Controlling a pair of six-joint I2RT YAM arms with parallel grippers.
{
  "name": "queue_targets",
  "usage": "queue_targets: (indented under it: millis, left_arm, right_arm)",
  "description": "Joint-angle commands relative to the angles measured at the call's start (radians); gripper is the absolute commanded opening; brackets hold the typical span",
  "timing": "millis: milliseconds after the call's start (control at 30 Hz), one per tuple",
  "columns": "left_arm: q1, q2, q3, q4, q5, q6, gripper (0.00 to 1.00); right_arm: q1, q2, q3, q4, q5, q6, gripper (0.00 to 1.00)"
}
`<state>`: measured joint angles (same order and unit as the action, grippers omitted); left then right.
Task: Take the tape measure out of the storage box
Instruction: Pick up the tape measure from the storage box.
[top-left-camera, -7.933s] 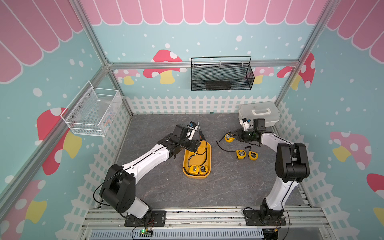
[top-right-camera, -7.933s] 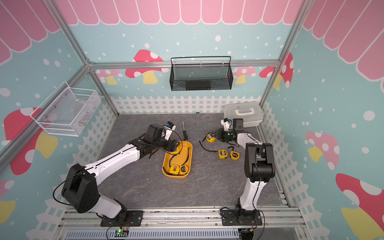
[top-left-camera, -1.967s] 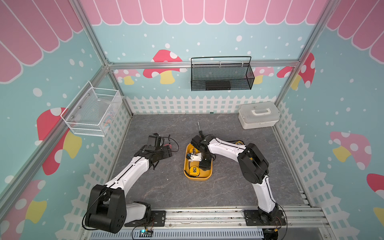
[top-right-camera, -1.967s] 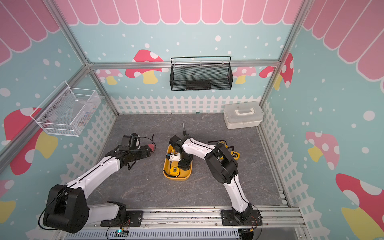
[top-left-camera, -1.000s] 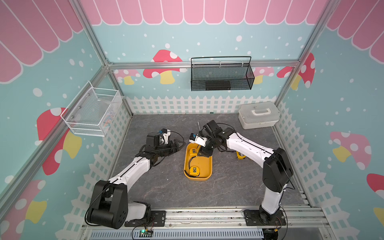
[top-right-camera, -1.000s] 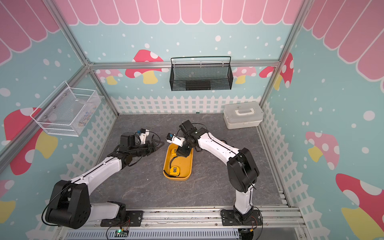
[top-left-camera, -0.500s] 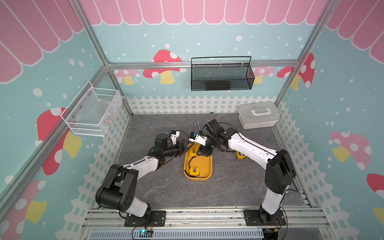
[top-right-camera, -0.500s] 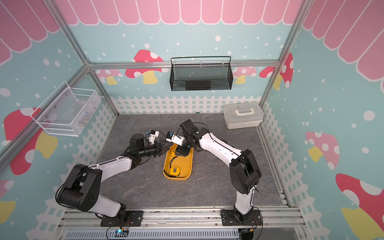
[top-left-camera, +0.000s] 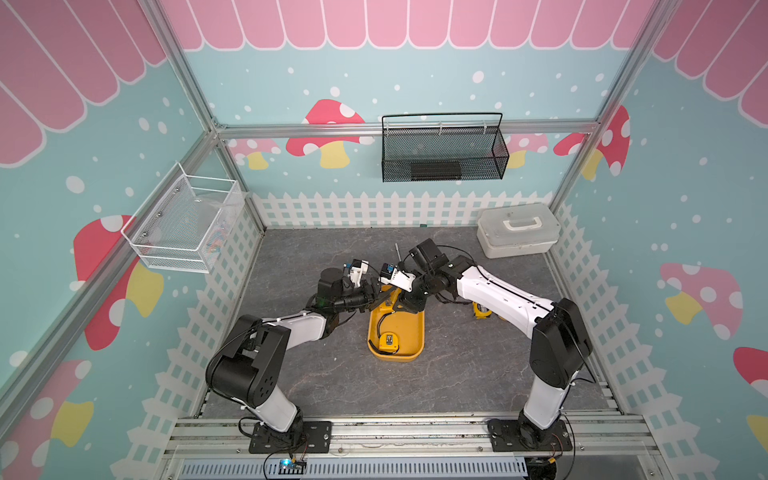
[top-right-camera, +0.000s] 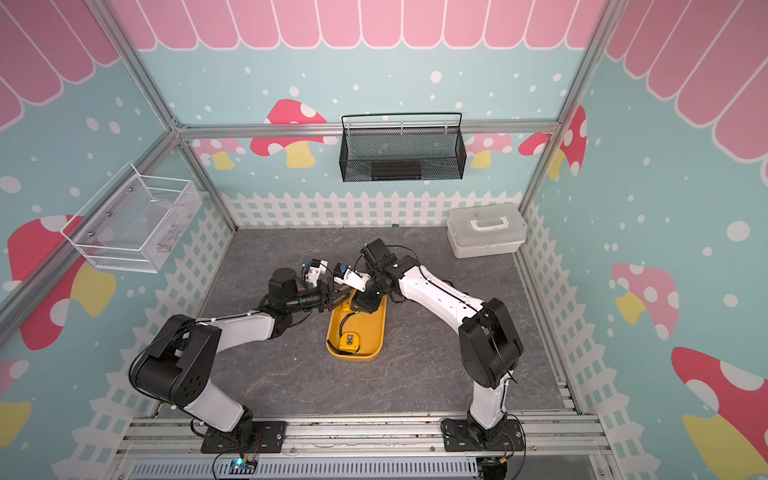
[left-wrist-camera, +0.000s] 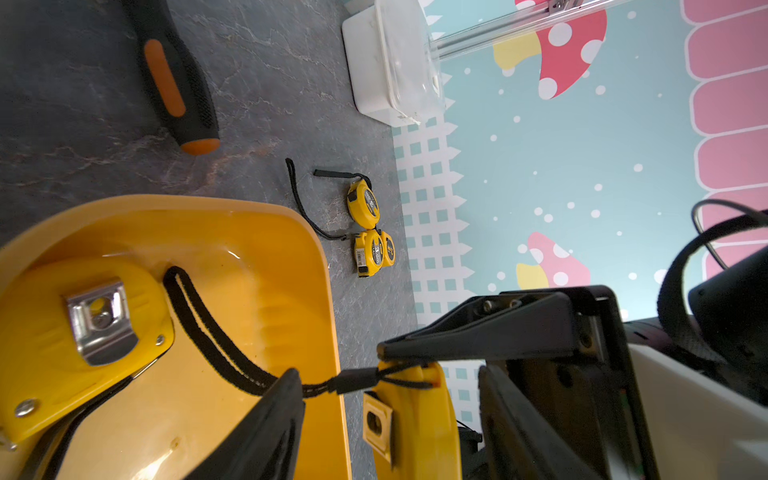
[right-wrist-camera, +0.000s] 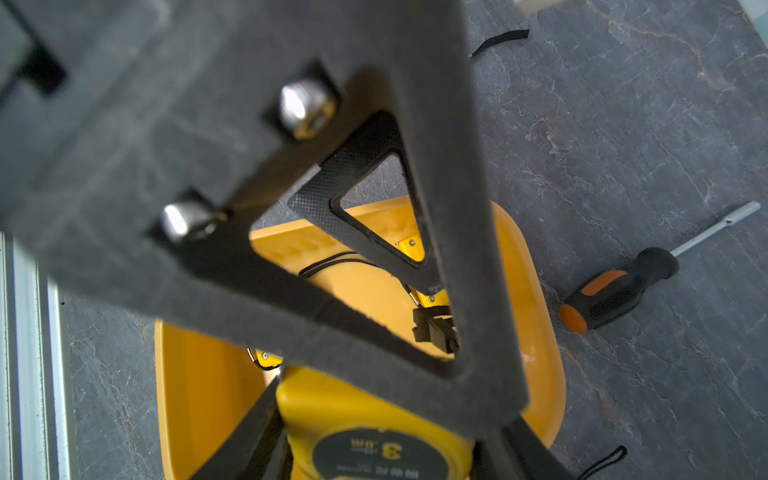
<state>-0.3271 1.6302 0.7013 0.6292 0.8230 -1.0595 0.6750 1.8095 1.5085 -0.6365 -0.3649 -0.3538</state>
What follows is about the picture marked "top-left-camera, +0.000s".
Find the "yellow storage tray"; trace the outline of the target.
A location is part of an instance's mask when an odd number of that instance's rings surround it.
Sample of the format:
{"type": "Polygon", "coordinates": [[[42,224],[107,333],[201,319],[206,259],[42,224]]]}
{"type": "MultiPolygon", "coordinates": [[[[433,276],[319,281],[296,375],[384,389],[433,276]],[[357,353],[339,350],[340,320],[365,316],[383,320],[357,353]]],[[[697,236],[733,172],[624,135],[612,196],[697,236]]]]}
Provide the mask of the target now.
{"type": "Polygon", "coordinates": [[[411,314],[395,310],[399,289],[383,287],[384,301],[375,307],[369,317],[368,340],[376,341],[385,332],[393,332],[399,338],[400,350],[396,355],[382,356],[371,353],[378,359],[389,362],[412,362],[418,358],[425,346],[425,313],[411,314]]]}

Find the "yellow 3m tape measure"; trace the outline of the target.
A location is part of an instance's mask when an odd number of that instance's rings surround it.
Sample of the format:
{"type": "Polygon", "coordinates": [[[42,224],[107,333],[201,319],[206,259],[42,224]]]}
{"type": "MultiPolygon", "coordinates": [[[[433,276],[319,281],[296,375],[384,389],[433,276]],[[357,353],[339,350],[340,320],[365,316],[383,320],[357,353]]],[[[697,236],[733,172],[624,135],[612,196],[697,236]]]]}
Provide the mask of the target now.
{"type": "Polygon", "coordinates": [[[489,308],[476,302],[473,303],[473,312],[476,319],[487,319],[493,314],[489,308]]]}

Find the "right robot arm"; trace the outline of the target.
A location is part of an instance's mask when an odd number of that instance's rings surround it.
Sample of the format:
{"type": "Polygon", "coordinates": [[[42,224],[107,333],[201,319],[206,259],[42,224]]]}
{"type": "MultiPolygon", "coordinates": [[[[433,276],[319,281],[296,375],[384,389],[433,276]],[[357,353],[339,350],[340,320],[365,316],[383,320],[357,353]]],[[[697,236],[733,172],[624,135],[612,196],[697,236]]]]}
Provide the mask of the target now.
{"type": "Polygon", "coordinates": [[[444,246],[427,239],[404,260],[381,268],[379,276],[400,290],[396,309],[419,313],[427,299],[448,293],[454,301],[476,303],[507,321],[530,340],[529,367],[534,375],[518,416],[519,436],[541,441],[559,421],[567,395],[591,355],[592,344],[579,307],[568,298],[549,300],[491,274],[465,250],[449,258],[444,246]]]}

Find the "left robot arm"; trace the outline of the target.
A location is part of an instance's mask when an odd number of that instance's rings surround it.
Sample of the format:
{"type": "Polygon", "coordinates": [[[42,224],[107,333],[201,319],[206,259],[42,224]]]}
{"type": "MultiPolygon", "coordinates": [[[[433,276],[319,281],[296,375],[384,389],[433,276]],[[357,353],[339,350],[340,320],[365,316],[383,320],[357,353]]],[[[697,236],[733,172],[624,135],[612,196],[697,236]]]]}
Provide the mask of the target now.
{"type": "Polygon", "coordinates": [[[316,293],[297,313],[275,318],[241,315],[205,370],[212,393],[244,406],[268,431],[298,433],[299,407],[278,387],[288,350],[328,337],[342,325],[340,316],[367,312],[383,301],[382,282],[351,267],[327,268],[316,293]]]}

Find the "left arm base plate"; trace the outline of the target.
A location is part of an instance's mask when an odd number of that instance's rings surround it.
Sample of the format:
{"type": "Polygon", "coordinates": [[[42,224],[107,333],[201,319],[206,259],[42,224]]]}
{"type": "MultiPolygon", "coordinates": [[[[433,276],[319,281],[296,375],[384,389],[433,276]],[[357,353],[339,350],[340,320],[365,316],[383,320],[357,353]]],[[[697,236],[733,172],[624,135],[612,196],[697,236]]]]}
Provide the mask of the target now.
{"type": "Polygon", "coordinates": [[[268,454],[278,451],[326,454],[330,450],[333,423],[300,420],[286,432],[257,423],[251,434],[248,452],[268,454]]]}

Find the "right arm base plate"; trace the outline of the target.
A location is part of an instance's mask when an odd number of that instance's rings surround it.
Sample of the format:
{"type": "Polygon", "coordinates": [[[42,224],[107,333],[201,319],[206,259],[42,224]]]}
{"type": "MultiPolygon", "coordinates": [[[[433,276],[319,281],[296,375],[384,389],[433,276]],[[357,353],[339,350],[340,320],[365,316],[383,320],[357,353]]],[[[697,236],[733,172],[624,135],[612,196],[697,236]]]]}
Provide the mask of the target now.
{"type": "Polygon", "coordinates": [[[572,436],[561,418],[546,429],[539,429],[527,419],[492,418],[486,426],[494,452],[549,451],[561,454],[573,450],[572,436]]]}

